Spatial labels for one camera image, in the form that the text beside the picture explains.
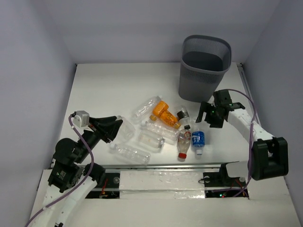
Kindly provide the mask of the wide clear bottle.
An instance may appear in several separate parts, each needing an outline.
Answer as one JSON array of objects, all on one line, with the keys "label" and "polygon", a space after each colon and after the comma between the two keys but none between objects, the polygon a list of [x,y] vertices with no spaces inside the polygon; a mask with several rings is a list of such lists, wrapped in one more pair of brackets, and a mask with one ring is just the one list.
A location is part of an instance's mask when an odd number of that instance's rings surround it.
[{"label": "wide clear bottle", "polygon": [[126,143],[134,137],[135,127],[125,117],[120,115],[117,116],[117,120],[122,120],[123,123],[119,128],[115,141],[119,143]]}]

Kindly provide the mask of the blue label bottle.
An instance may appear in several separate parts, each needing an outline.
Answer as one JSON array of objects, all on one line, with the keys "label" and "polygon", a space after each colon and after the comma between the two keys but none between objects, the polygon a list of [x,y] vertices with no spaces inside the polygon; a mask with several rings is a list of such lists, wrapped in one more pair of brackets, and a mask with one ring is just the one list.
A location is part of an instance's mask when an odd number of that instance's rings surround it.
[{"label": "blue label bottle", "polygon": [[195,129],[192,132],[191,141],[195,154],[201,156],[205,147],[205,133],[200,128]]}]

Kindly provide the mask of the clear jar bottle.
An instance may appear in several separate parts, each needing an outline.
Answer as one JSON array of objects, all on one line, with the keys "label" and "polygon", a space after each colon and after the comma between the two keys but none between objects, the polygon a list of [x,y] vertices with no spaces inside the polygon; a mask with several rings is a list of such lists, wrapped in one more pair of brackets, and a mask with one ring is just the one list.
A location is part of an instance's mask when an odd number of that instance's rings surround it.
[{"label": "clear jar bottle", "polygon": [[142,130],[139,134],[138,140],[155,149],[161,149],[165,143],[165,139],[161,135],[150,130]]}]

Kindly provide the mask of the black label clear bottle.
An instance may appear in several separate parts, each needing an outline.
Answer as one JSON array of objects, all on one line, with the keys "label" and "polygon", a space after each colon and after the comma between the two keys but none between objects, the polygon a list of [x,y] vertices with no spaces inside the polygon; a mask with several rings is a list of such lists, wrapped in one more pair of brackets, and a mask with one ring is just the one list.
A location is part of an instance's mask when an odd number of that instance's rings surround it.
[{"label": "black label clear bottle", "polygon": [[189,125],[190,116],[187,111],[187,108],[185,108],[184,106],[181,105],[176,108],[176,111],[177,111],[177,119],[181,123],[181,125],[184,125],[184,126]]}]

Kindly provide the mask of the long clear bottle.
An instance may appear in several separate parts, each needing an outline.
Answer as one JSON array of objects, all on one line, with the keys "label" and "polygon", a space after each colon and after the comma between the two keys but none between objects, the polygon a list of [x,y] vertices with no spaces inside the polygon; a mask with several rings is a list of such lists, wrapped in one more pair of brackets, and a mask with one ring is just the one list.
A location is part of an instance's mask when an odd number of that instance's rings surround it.
[{"label": "long clear bottle", "polygon": [[156,134],[161,135],[163,138],[168,139],[170,143],[178,141],[179,130],[166,126],[160,121],[141,121],[140,125]]}]

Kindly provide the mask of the grey mesh waste bin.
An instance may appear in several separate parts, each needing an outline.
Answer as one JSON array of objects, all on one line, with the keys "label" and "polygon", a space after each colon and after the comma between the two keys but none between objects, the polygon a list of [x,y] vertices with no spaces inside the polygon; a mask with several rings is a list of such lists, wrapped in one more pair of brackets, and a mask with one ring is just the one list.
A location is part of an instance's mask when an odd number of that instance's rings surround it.
[{"label": "grey mesh waste bin", "polygon": [[232,50],[223,39],[190,35],[182,44],[178,94],[191,102],[207,102],[229,70]]}]

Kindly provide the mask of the metal rail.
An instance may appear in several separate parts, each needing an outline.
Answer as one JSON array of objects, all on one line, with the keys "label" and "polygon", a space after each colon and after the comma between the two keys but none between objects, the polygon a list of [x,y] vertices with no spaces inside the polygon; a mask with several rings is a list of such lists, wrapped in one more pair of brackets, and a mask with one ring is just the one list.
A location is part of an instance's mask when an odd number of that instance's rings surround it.
[{"label": "metal rail", "polygon": [[154,164],[154,165],[105,165],[99,164],[105,169],[120,170],[147,170],[147,169],[200,169],[200,168],[219,168],[223,163],[213,164]]}]

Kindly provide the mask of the orange bottle fruit label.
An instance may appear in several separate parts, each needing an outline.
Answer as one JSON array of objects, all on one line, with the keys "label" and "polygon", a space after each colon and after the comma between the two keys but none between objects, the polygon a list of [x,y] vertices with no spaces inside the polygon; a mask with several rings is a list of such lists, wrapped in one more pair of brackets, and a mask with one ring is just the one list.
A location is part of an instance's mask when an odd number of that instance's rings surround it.
[{"label": "orange bottle fruit label", "polygon": [[179,123],[177,117],[175,117],[171,112],[168,110],[165,110],[161,116],[161,121],[166,124],[169,127],[172,127],[174,129],[179,129],[181,124]]}]

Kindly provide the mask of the orange bottle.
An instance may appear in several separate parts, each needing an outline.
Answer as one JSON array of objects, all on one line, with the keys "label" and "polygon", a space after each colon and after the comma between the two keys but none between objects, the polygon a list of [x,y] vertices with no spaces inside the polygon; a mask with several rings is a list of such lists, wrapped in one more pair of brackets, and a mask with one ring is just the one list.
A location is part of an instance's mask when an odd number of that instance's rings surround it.
[{"label": "orange bottle", "polygon": [[152,110],[152,113],[149,117],[150,120],[156,121],[160,116],[168,110],[169,106],[164,101],[160,101]]}]

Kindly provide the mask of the red cap clear bottle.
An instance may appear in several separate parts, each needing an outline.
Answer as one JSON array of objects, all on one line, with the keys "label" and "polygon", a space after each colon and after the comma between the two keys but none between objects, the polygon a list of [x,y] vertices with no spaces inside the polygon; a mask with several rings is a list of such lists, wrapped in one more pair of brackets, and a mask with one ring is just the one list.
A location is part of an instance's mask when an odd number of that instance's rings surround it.
[{"label": "red cap clear bottle", "polygon": [[177,148],[178,148],[178,158],[180,160],[185,160],[187,158],[187,151],[191,144],[191,127],[190,125],[185,125],[184,129],[179,132]]}]

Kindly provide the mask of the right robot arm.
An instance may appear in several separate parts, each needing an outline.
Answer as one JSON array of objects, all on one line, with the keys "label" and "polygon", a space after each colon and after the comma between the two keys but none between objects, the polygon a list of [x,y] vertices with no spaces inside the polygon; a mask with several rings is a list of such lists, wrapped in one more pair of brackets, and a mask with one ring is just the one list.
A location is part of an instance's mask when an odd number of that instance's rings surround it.
[{"label": "right robot arm", "polygon": [[286,176],[289,172],[288,143],[283,137],[275,137],[263,129],[255,120],[257,112],[249,115],[240,102],[233,102],[230,91],[245,96],[235,89],[223,89],[213,93],[212,103],[201,102],[197,123],[204,120],[211,128],[222,128],[227,122],[233,126],[249,144],[248,180],[265,180]]}]

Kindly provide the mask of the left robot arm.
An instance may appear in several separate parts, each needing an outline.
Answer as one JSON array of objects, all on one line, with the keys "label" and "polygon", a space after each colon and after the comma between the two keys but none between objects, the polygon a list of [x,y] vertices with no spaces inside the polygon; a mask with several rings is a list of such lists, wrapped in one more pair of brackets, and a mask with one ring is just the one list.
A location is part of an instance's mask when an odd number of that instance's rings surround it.
[{"label": "left robot arm", "polygon": [[72,113],[68,120],[79,140],[63,138],[56,144],[44,212],[36,227],[66,227],[89,192],[104,183],[105,168],[95,163],[92,150],[100,141],[112,142],[123,124],[120,116],[92,118],[85,111]]}]

